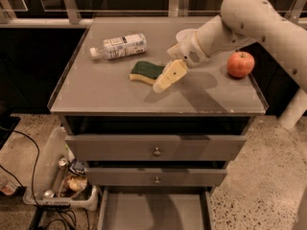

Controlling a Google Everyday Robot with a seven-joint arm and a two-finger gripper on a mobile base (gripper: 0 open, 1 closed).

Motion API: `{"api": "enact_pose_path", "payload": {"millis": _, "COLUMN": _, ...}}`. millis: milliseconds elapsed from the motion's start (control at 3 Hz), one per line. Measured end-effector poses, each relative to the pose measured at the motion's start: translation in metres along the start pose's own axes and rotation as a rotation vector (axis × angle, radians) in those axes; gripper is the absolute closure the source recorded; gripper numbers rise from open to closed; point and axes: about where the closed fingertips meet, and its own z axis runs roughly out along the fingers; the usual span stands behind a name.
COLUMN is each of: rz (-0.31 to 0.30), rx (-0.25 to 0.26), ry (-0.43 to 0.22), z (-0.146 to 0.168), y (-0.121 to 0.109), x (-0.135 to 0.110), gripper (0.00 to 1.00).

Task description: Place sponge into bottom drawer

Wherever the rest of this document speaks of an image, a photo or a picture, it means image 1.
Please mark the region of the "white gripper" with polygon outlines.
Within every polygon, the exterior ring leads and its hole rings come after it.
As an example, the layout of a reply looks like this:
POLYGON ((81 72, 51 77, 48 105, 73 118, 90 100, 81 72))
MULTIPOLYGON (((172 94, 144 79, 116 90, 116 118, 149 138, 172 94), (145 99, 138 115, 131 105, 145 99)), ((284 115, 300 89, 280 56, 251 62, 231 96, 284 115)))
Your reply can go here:
POLYGON ((170 47, 167 50, 167 54, 171 58, 177 59, 170 61, 156 79, 153 84, 153 91, 155 93, 163 92, 172 84, 183 78, 188 70, 187 65, 190 68, 195 68, 209 60, 209 57, 202 51, 198 43, 196 31, 190 32, 177 44, 170 47))

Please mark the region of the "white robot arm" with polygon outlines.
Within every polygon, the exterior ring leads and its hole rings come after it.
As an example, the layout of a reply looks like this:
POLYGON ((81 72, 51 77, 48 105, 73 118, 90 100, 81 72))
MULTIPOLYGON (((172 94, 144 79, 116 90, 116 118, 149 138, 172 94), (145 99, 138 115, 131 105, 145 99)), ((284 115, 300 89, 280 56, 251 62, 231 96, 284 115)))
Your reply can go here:
POLYGON ((153 84, 161 93, 189 68, 254 40, 307 91, 307 31, 279 15, 268 0, 223 0, 221 13, 168 49, 169 62, 153 84))

